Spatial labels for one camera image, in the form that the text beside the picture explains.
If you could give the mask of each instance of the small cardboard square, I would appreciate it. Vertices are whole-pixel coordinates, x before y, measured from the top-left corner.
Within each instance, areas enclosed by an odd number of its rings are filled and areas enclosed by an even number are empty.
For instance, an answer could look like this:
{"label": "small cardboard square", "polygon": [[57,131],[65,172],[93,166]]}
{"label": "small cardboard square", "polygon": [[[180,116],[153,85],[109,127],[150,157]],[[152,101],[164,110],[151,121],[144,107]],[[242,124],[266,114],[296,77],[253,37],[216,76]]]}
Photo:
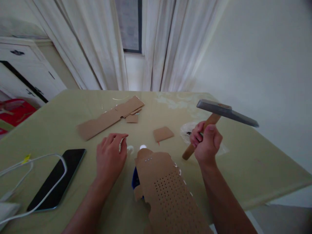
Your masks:
{"label": "small cardboard square", "polygon": [[126,122],[127,123],[138,123],[139,122],[139,118],[137,115],[128,115],[126,117]]}
{"label": "small cardboard square", "polygon": [[168,127],[162,127],[154,130],[154,138],[156,142],[160,142],[173,136],[173,132]]}
{"label": "small cardboard square", "polygon": [[121,117],[130,115],[131,112],[142,106],[144,106],[144,103],[137,96],[133,96],[127,102],[101,114],[97,119],[88,120],[77,125],[78,134],[83,140],[87,141],[118,122]]}
{"label": "small cardboard square", "polygon": [[212,233],[168,153],[141,149],[135,164],[135,198],[144,196],[151,207],[144,233]]}

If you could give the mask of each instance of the blue object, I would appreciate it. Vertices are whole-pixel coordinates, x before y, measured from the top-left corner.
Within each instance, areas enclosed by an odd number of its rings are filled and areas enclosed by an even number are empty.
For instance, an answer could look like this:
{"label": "blue object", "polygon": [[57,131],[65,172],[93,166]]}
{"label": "blue object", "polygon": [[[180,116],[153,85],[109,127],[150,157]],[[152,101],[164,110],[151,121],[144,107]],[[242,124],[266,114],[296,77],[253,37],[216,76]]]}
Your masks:
{"label": "blue object", "polygon": [[131,186],[133,188],[133,190],[135,189],[136,186],[140,185],[140,180],[139,180],[139,176],[137,174],[137,167],[134,168],[134,172],[133,172],[133,176],[132,176],[132,182],[131,182]]}

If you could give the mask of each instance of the hand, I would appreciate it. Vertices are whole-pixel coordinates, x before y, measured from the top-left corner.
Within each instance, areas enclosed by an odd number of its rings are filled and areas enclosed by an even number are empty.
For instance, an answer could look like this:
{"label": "hand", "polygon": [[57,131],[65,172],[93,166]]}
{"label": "hand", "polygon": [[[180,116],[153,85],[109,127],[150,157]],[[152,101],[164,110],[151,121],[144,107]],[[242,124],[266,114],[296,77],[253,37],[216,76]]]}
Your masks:
{"label": "hand", "polygon": [[191,144],[196,148],[200,142],[202,142],[202,135],[200,134],[203,131],[205,121],[202,121],[196,125],[196,127],[192,130],[192,134],[190,136]]}
{"label": "hand", "polygon": [[216,166],[215,155],[220,148],[222,139],[222,135],[214,124],[209,124],[206,127],[203,140],[195,149],[195,158],[201,167]]}
{"label": "hand", "polygon": [[110,133],[97,145],[96,181],[113,186],[119,177],[127,158],[126,137],[128,134]]}

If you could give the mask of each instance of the phone screen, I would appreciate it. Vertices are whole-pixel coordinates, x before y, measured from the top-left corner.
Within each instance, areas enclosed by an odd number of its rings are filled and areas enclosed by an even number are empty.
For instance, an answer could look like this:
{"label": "phone screen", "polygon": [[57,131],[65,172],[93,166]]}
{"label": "phone screen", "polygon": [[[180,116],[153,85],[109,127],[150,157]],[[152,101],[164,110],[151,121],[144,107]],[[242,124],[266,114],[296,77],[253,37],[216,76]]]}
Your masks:
{"label": "phone screen", "polygon": [[[39,210],[49,210],[54,209],[60,203],[65,191],[67,190],[73,175],[75,174],[81,159],[85,154],[85,149],[70,149],[66,150],[63,154],[63,158],[66,162],[67,173],[63,177],[63,179],[59,182],[59,184],[52,190],[46,200],[36,209]],[[55,165],[54,169],[43,183],[42,187],[37,192],[34,199],[29,204],[27,211],[35,208],[42,199],[47,195],[50,189],[58,182],[58,180],[64,174],[64,166],[61,160]]]}

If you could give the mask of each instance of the curtain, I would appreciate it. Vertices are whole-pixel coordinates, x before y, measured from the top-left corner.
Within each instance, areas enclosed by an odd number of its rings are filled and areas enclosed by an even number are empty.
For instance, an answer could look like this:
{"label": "curtain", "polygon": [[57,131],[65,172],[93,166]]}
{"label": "curtain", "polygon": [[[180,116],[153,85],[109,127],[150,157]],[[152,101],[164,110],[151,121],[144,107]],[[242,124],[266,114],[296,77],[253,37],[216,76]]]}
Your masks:
{"label": "curtain", "polygon": [[218,0],[150,0],[144,91],[186,91]]}
{"label": "curtain", "polygon": [[128,90],[114,0],[28,3],[82,89]]}

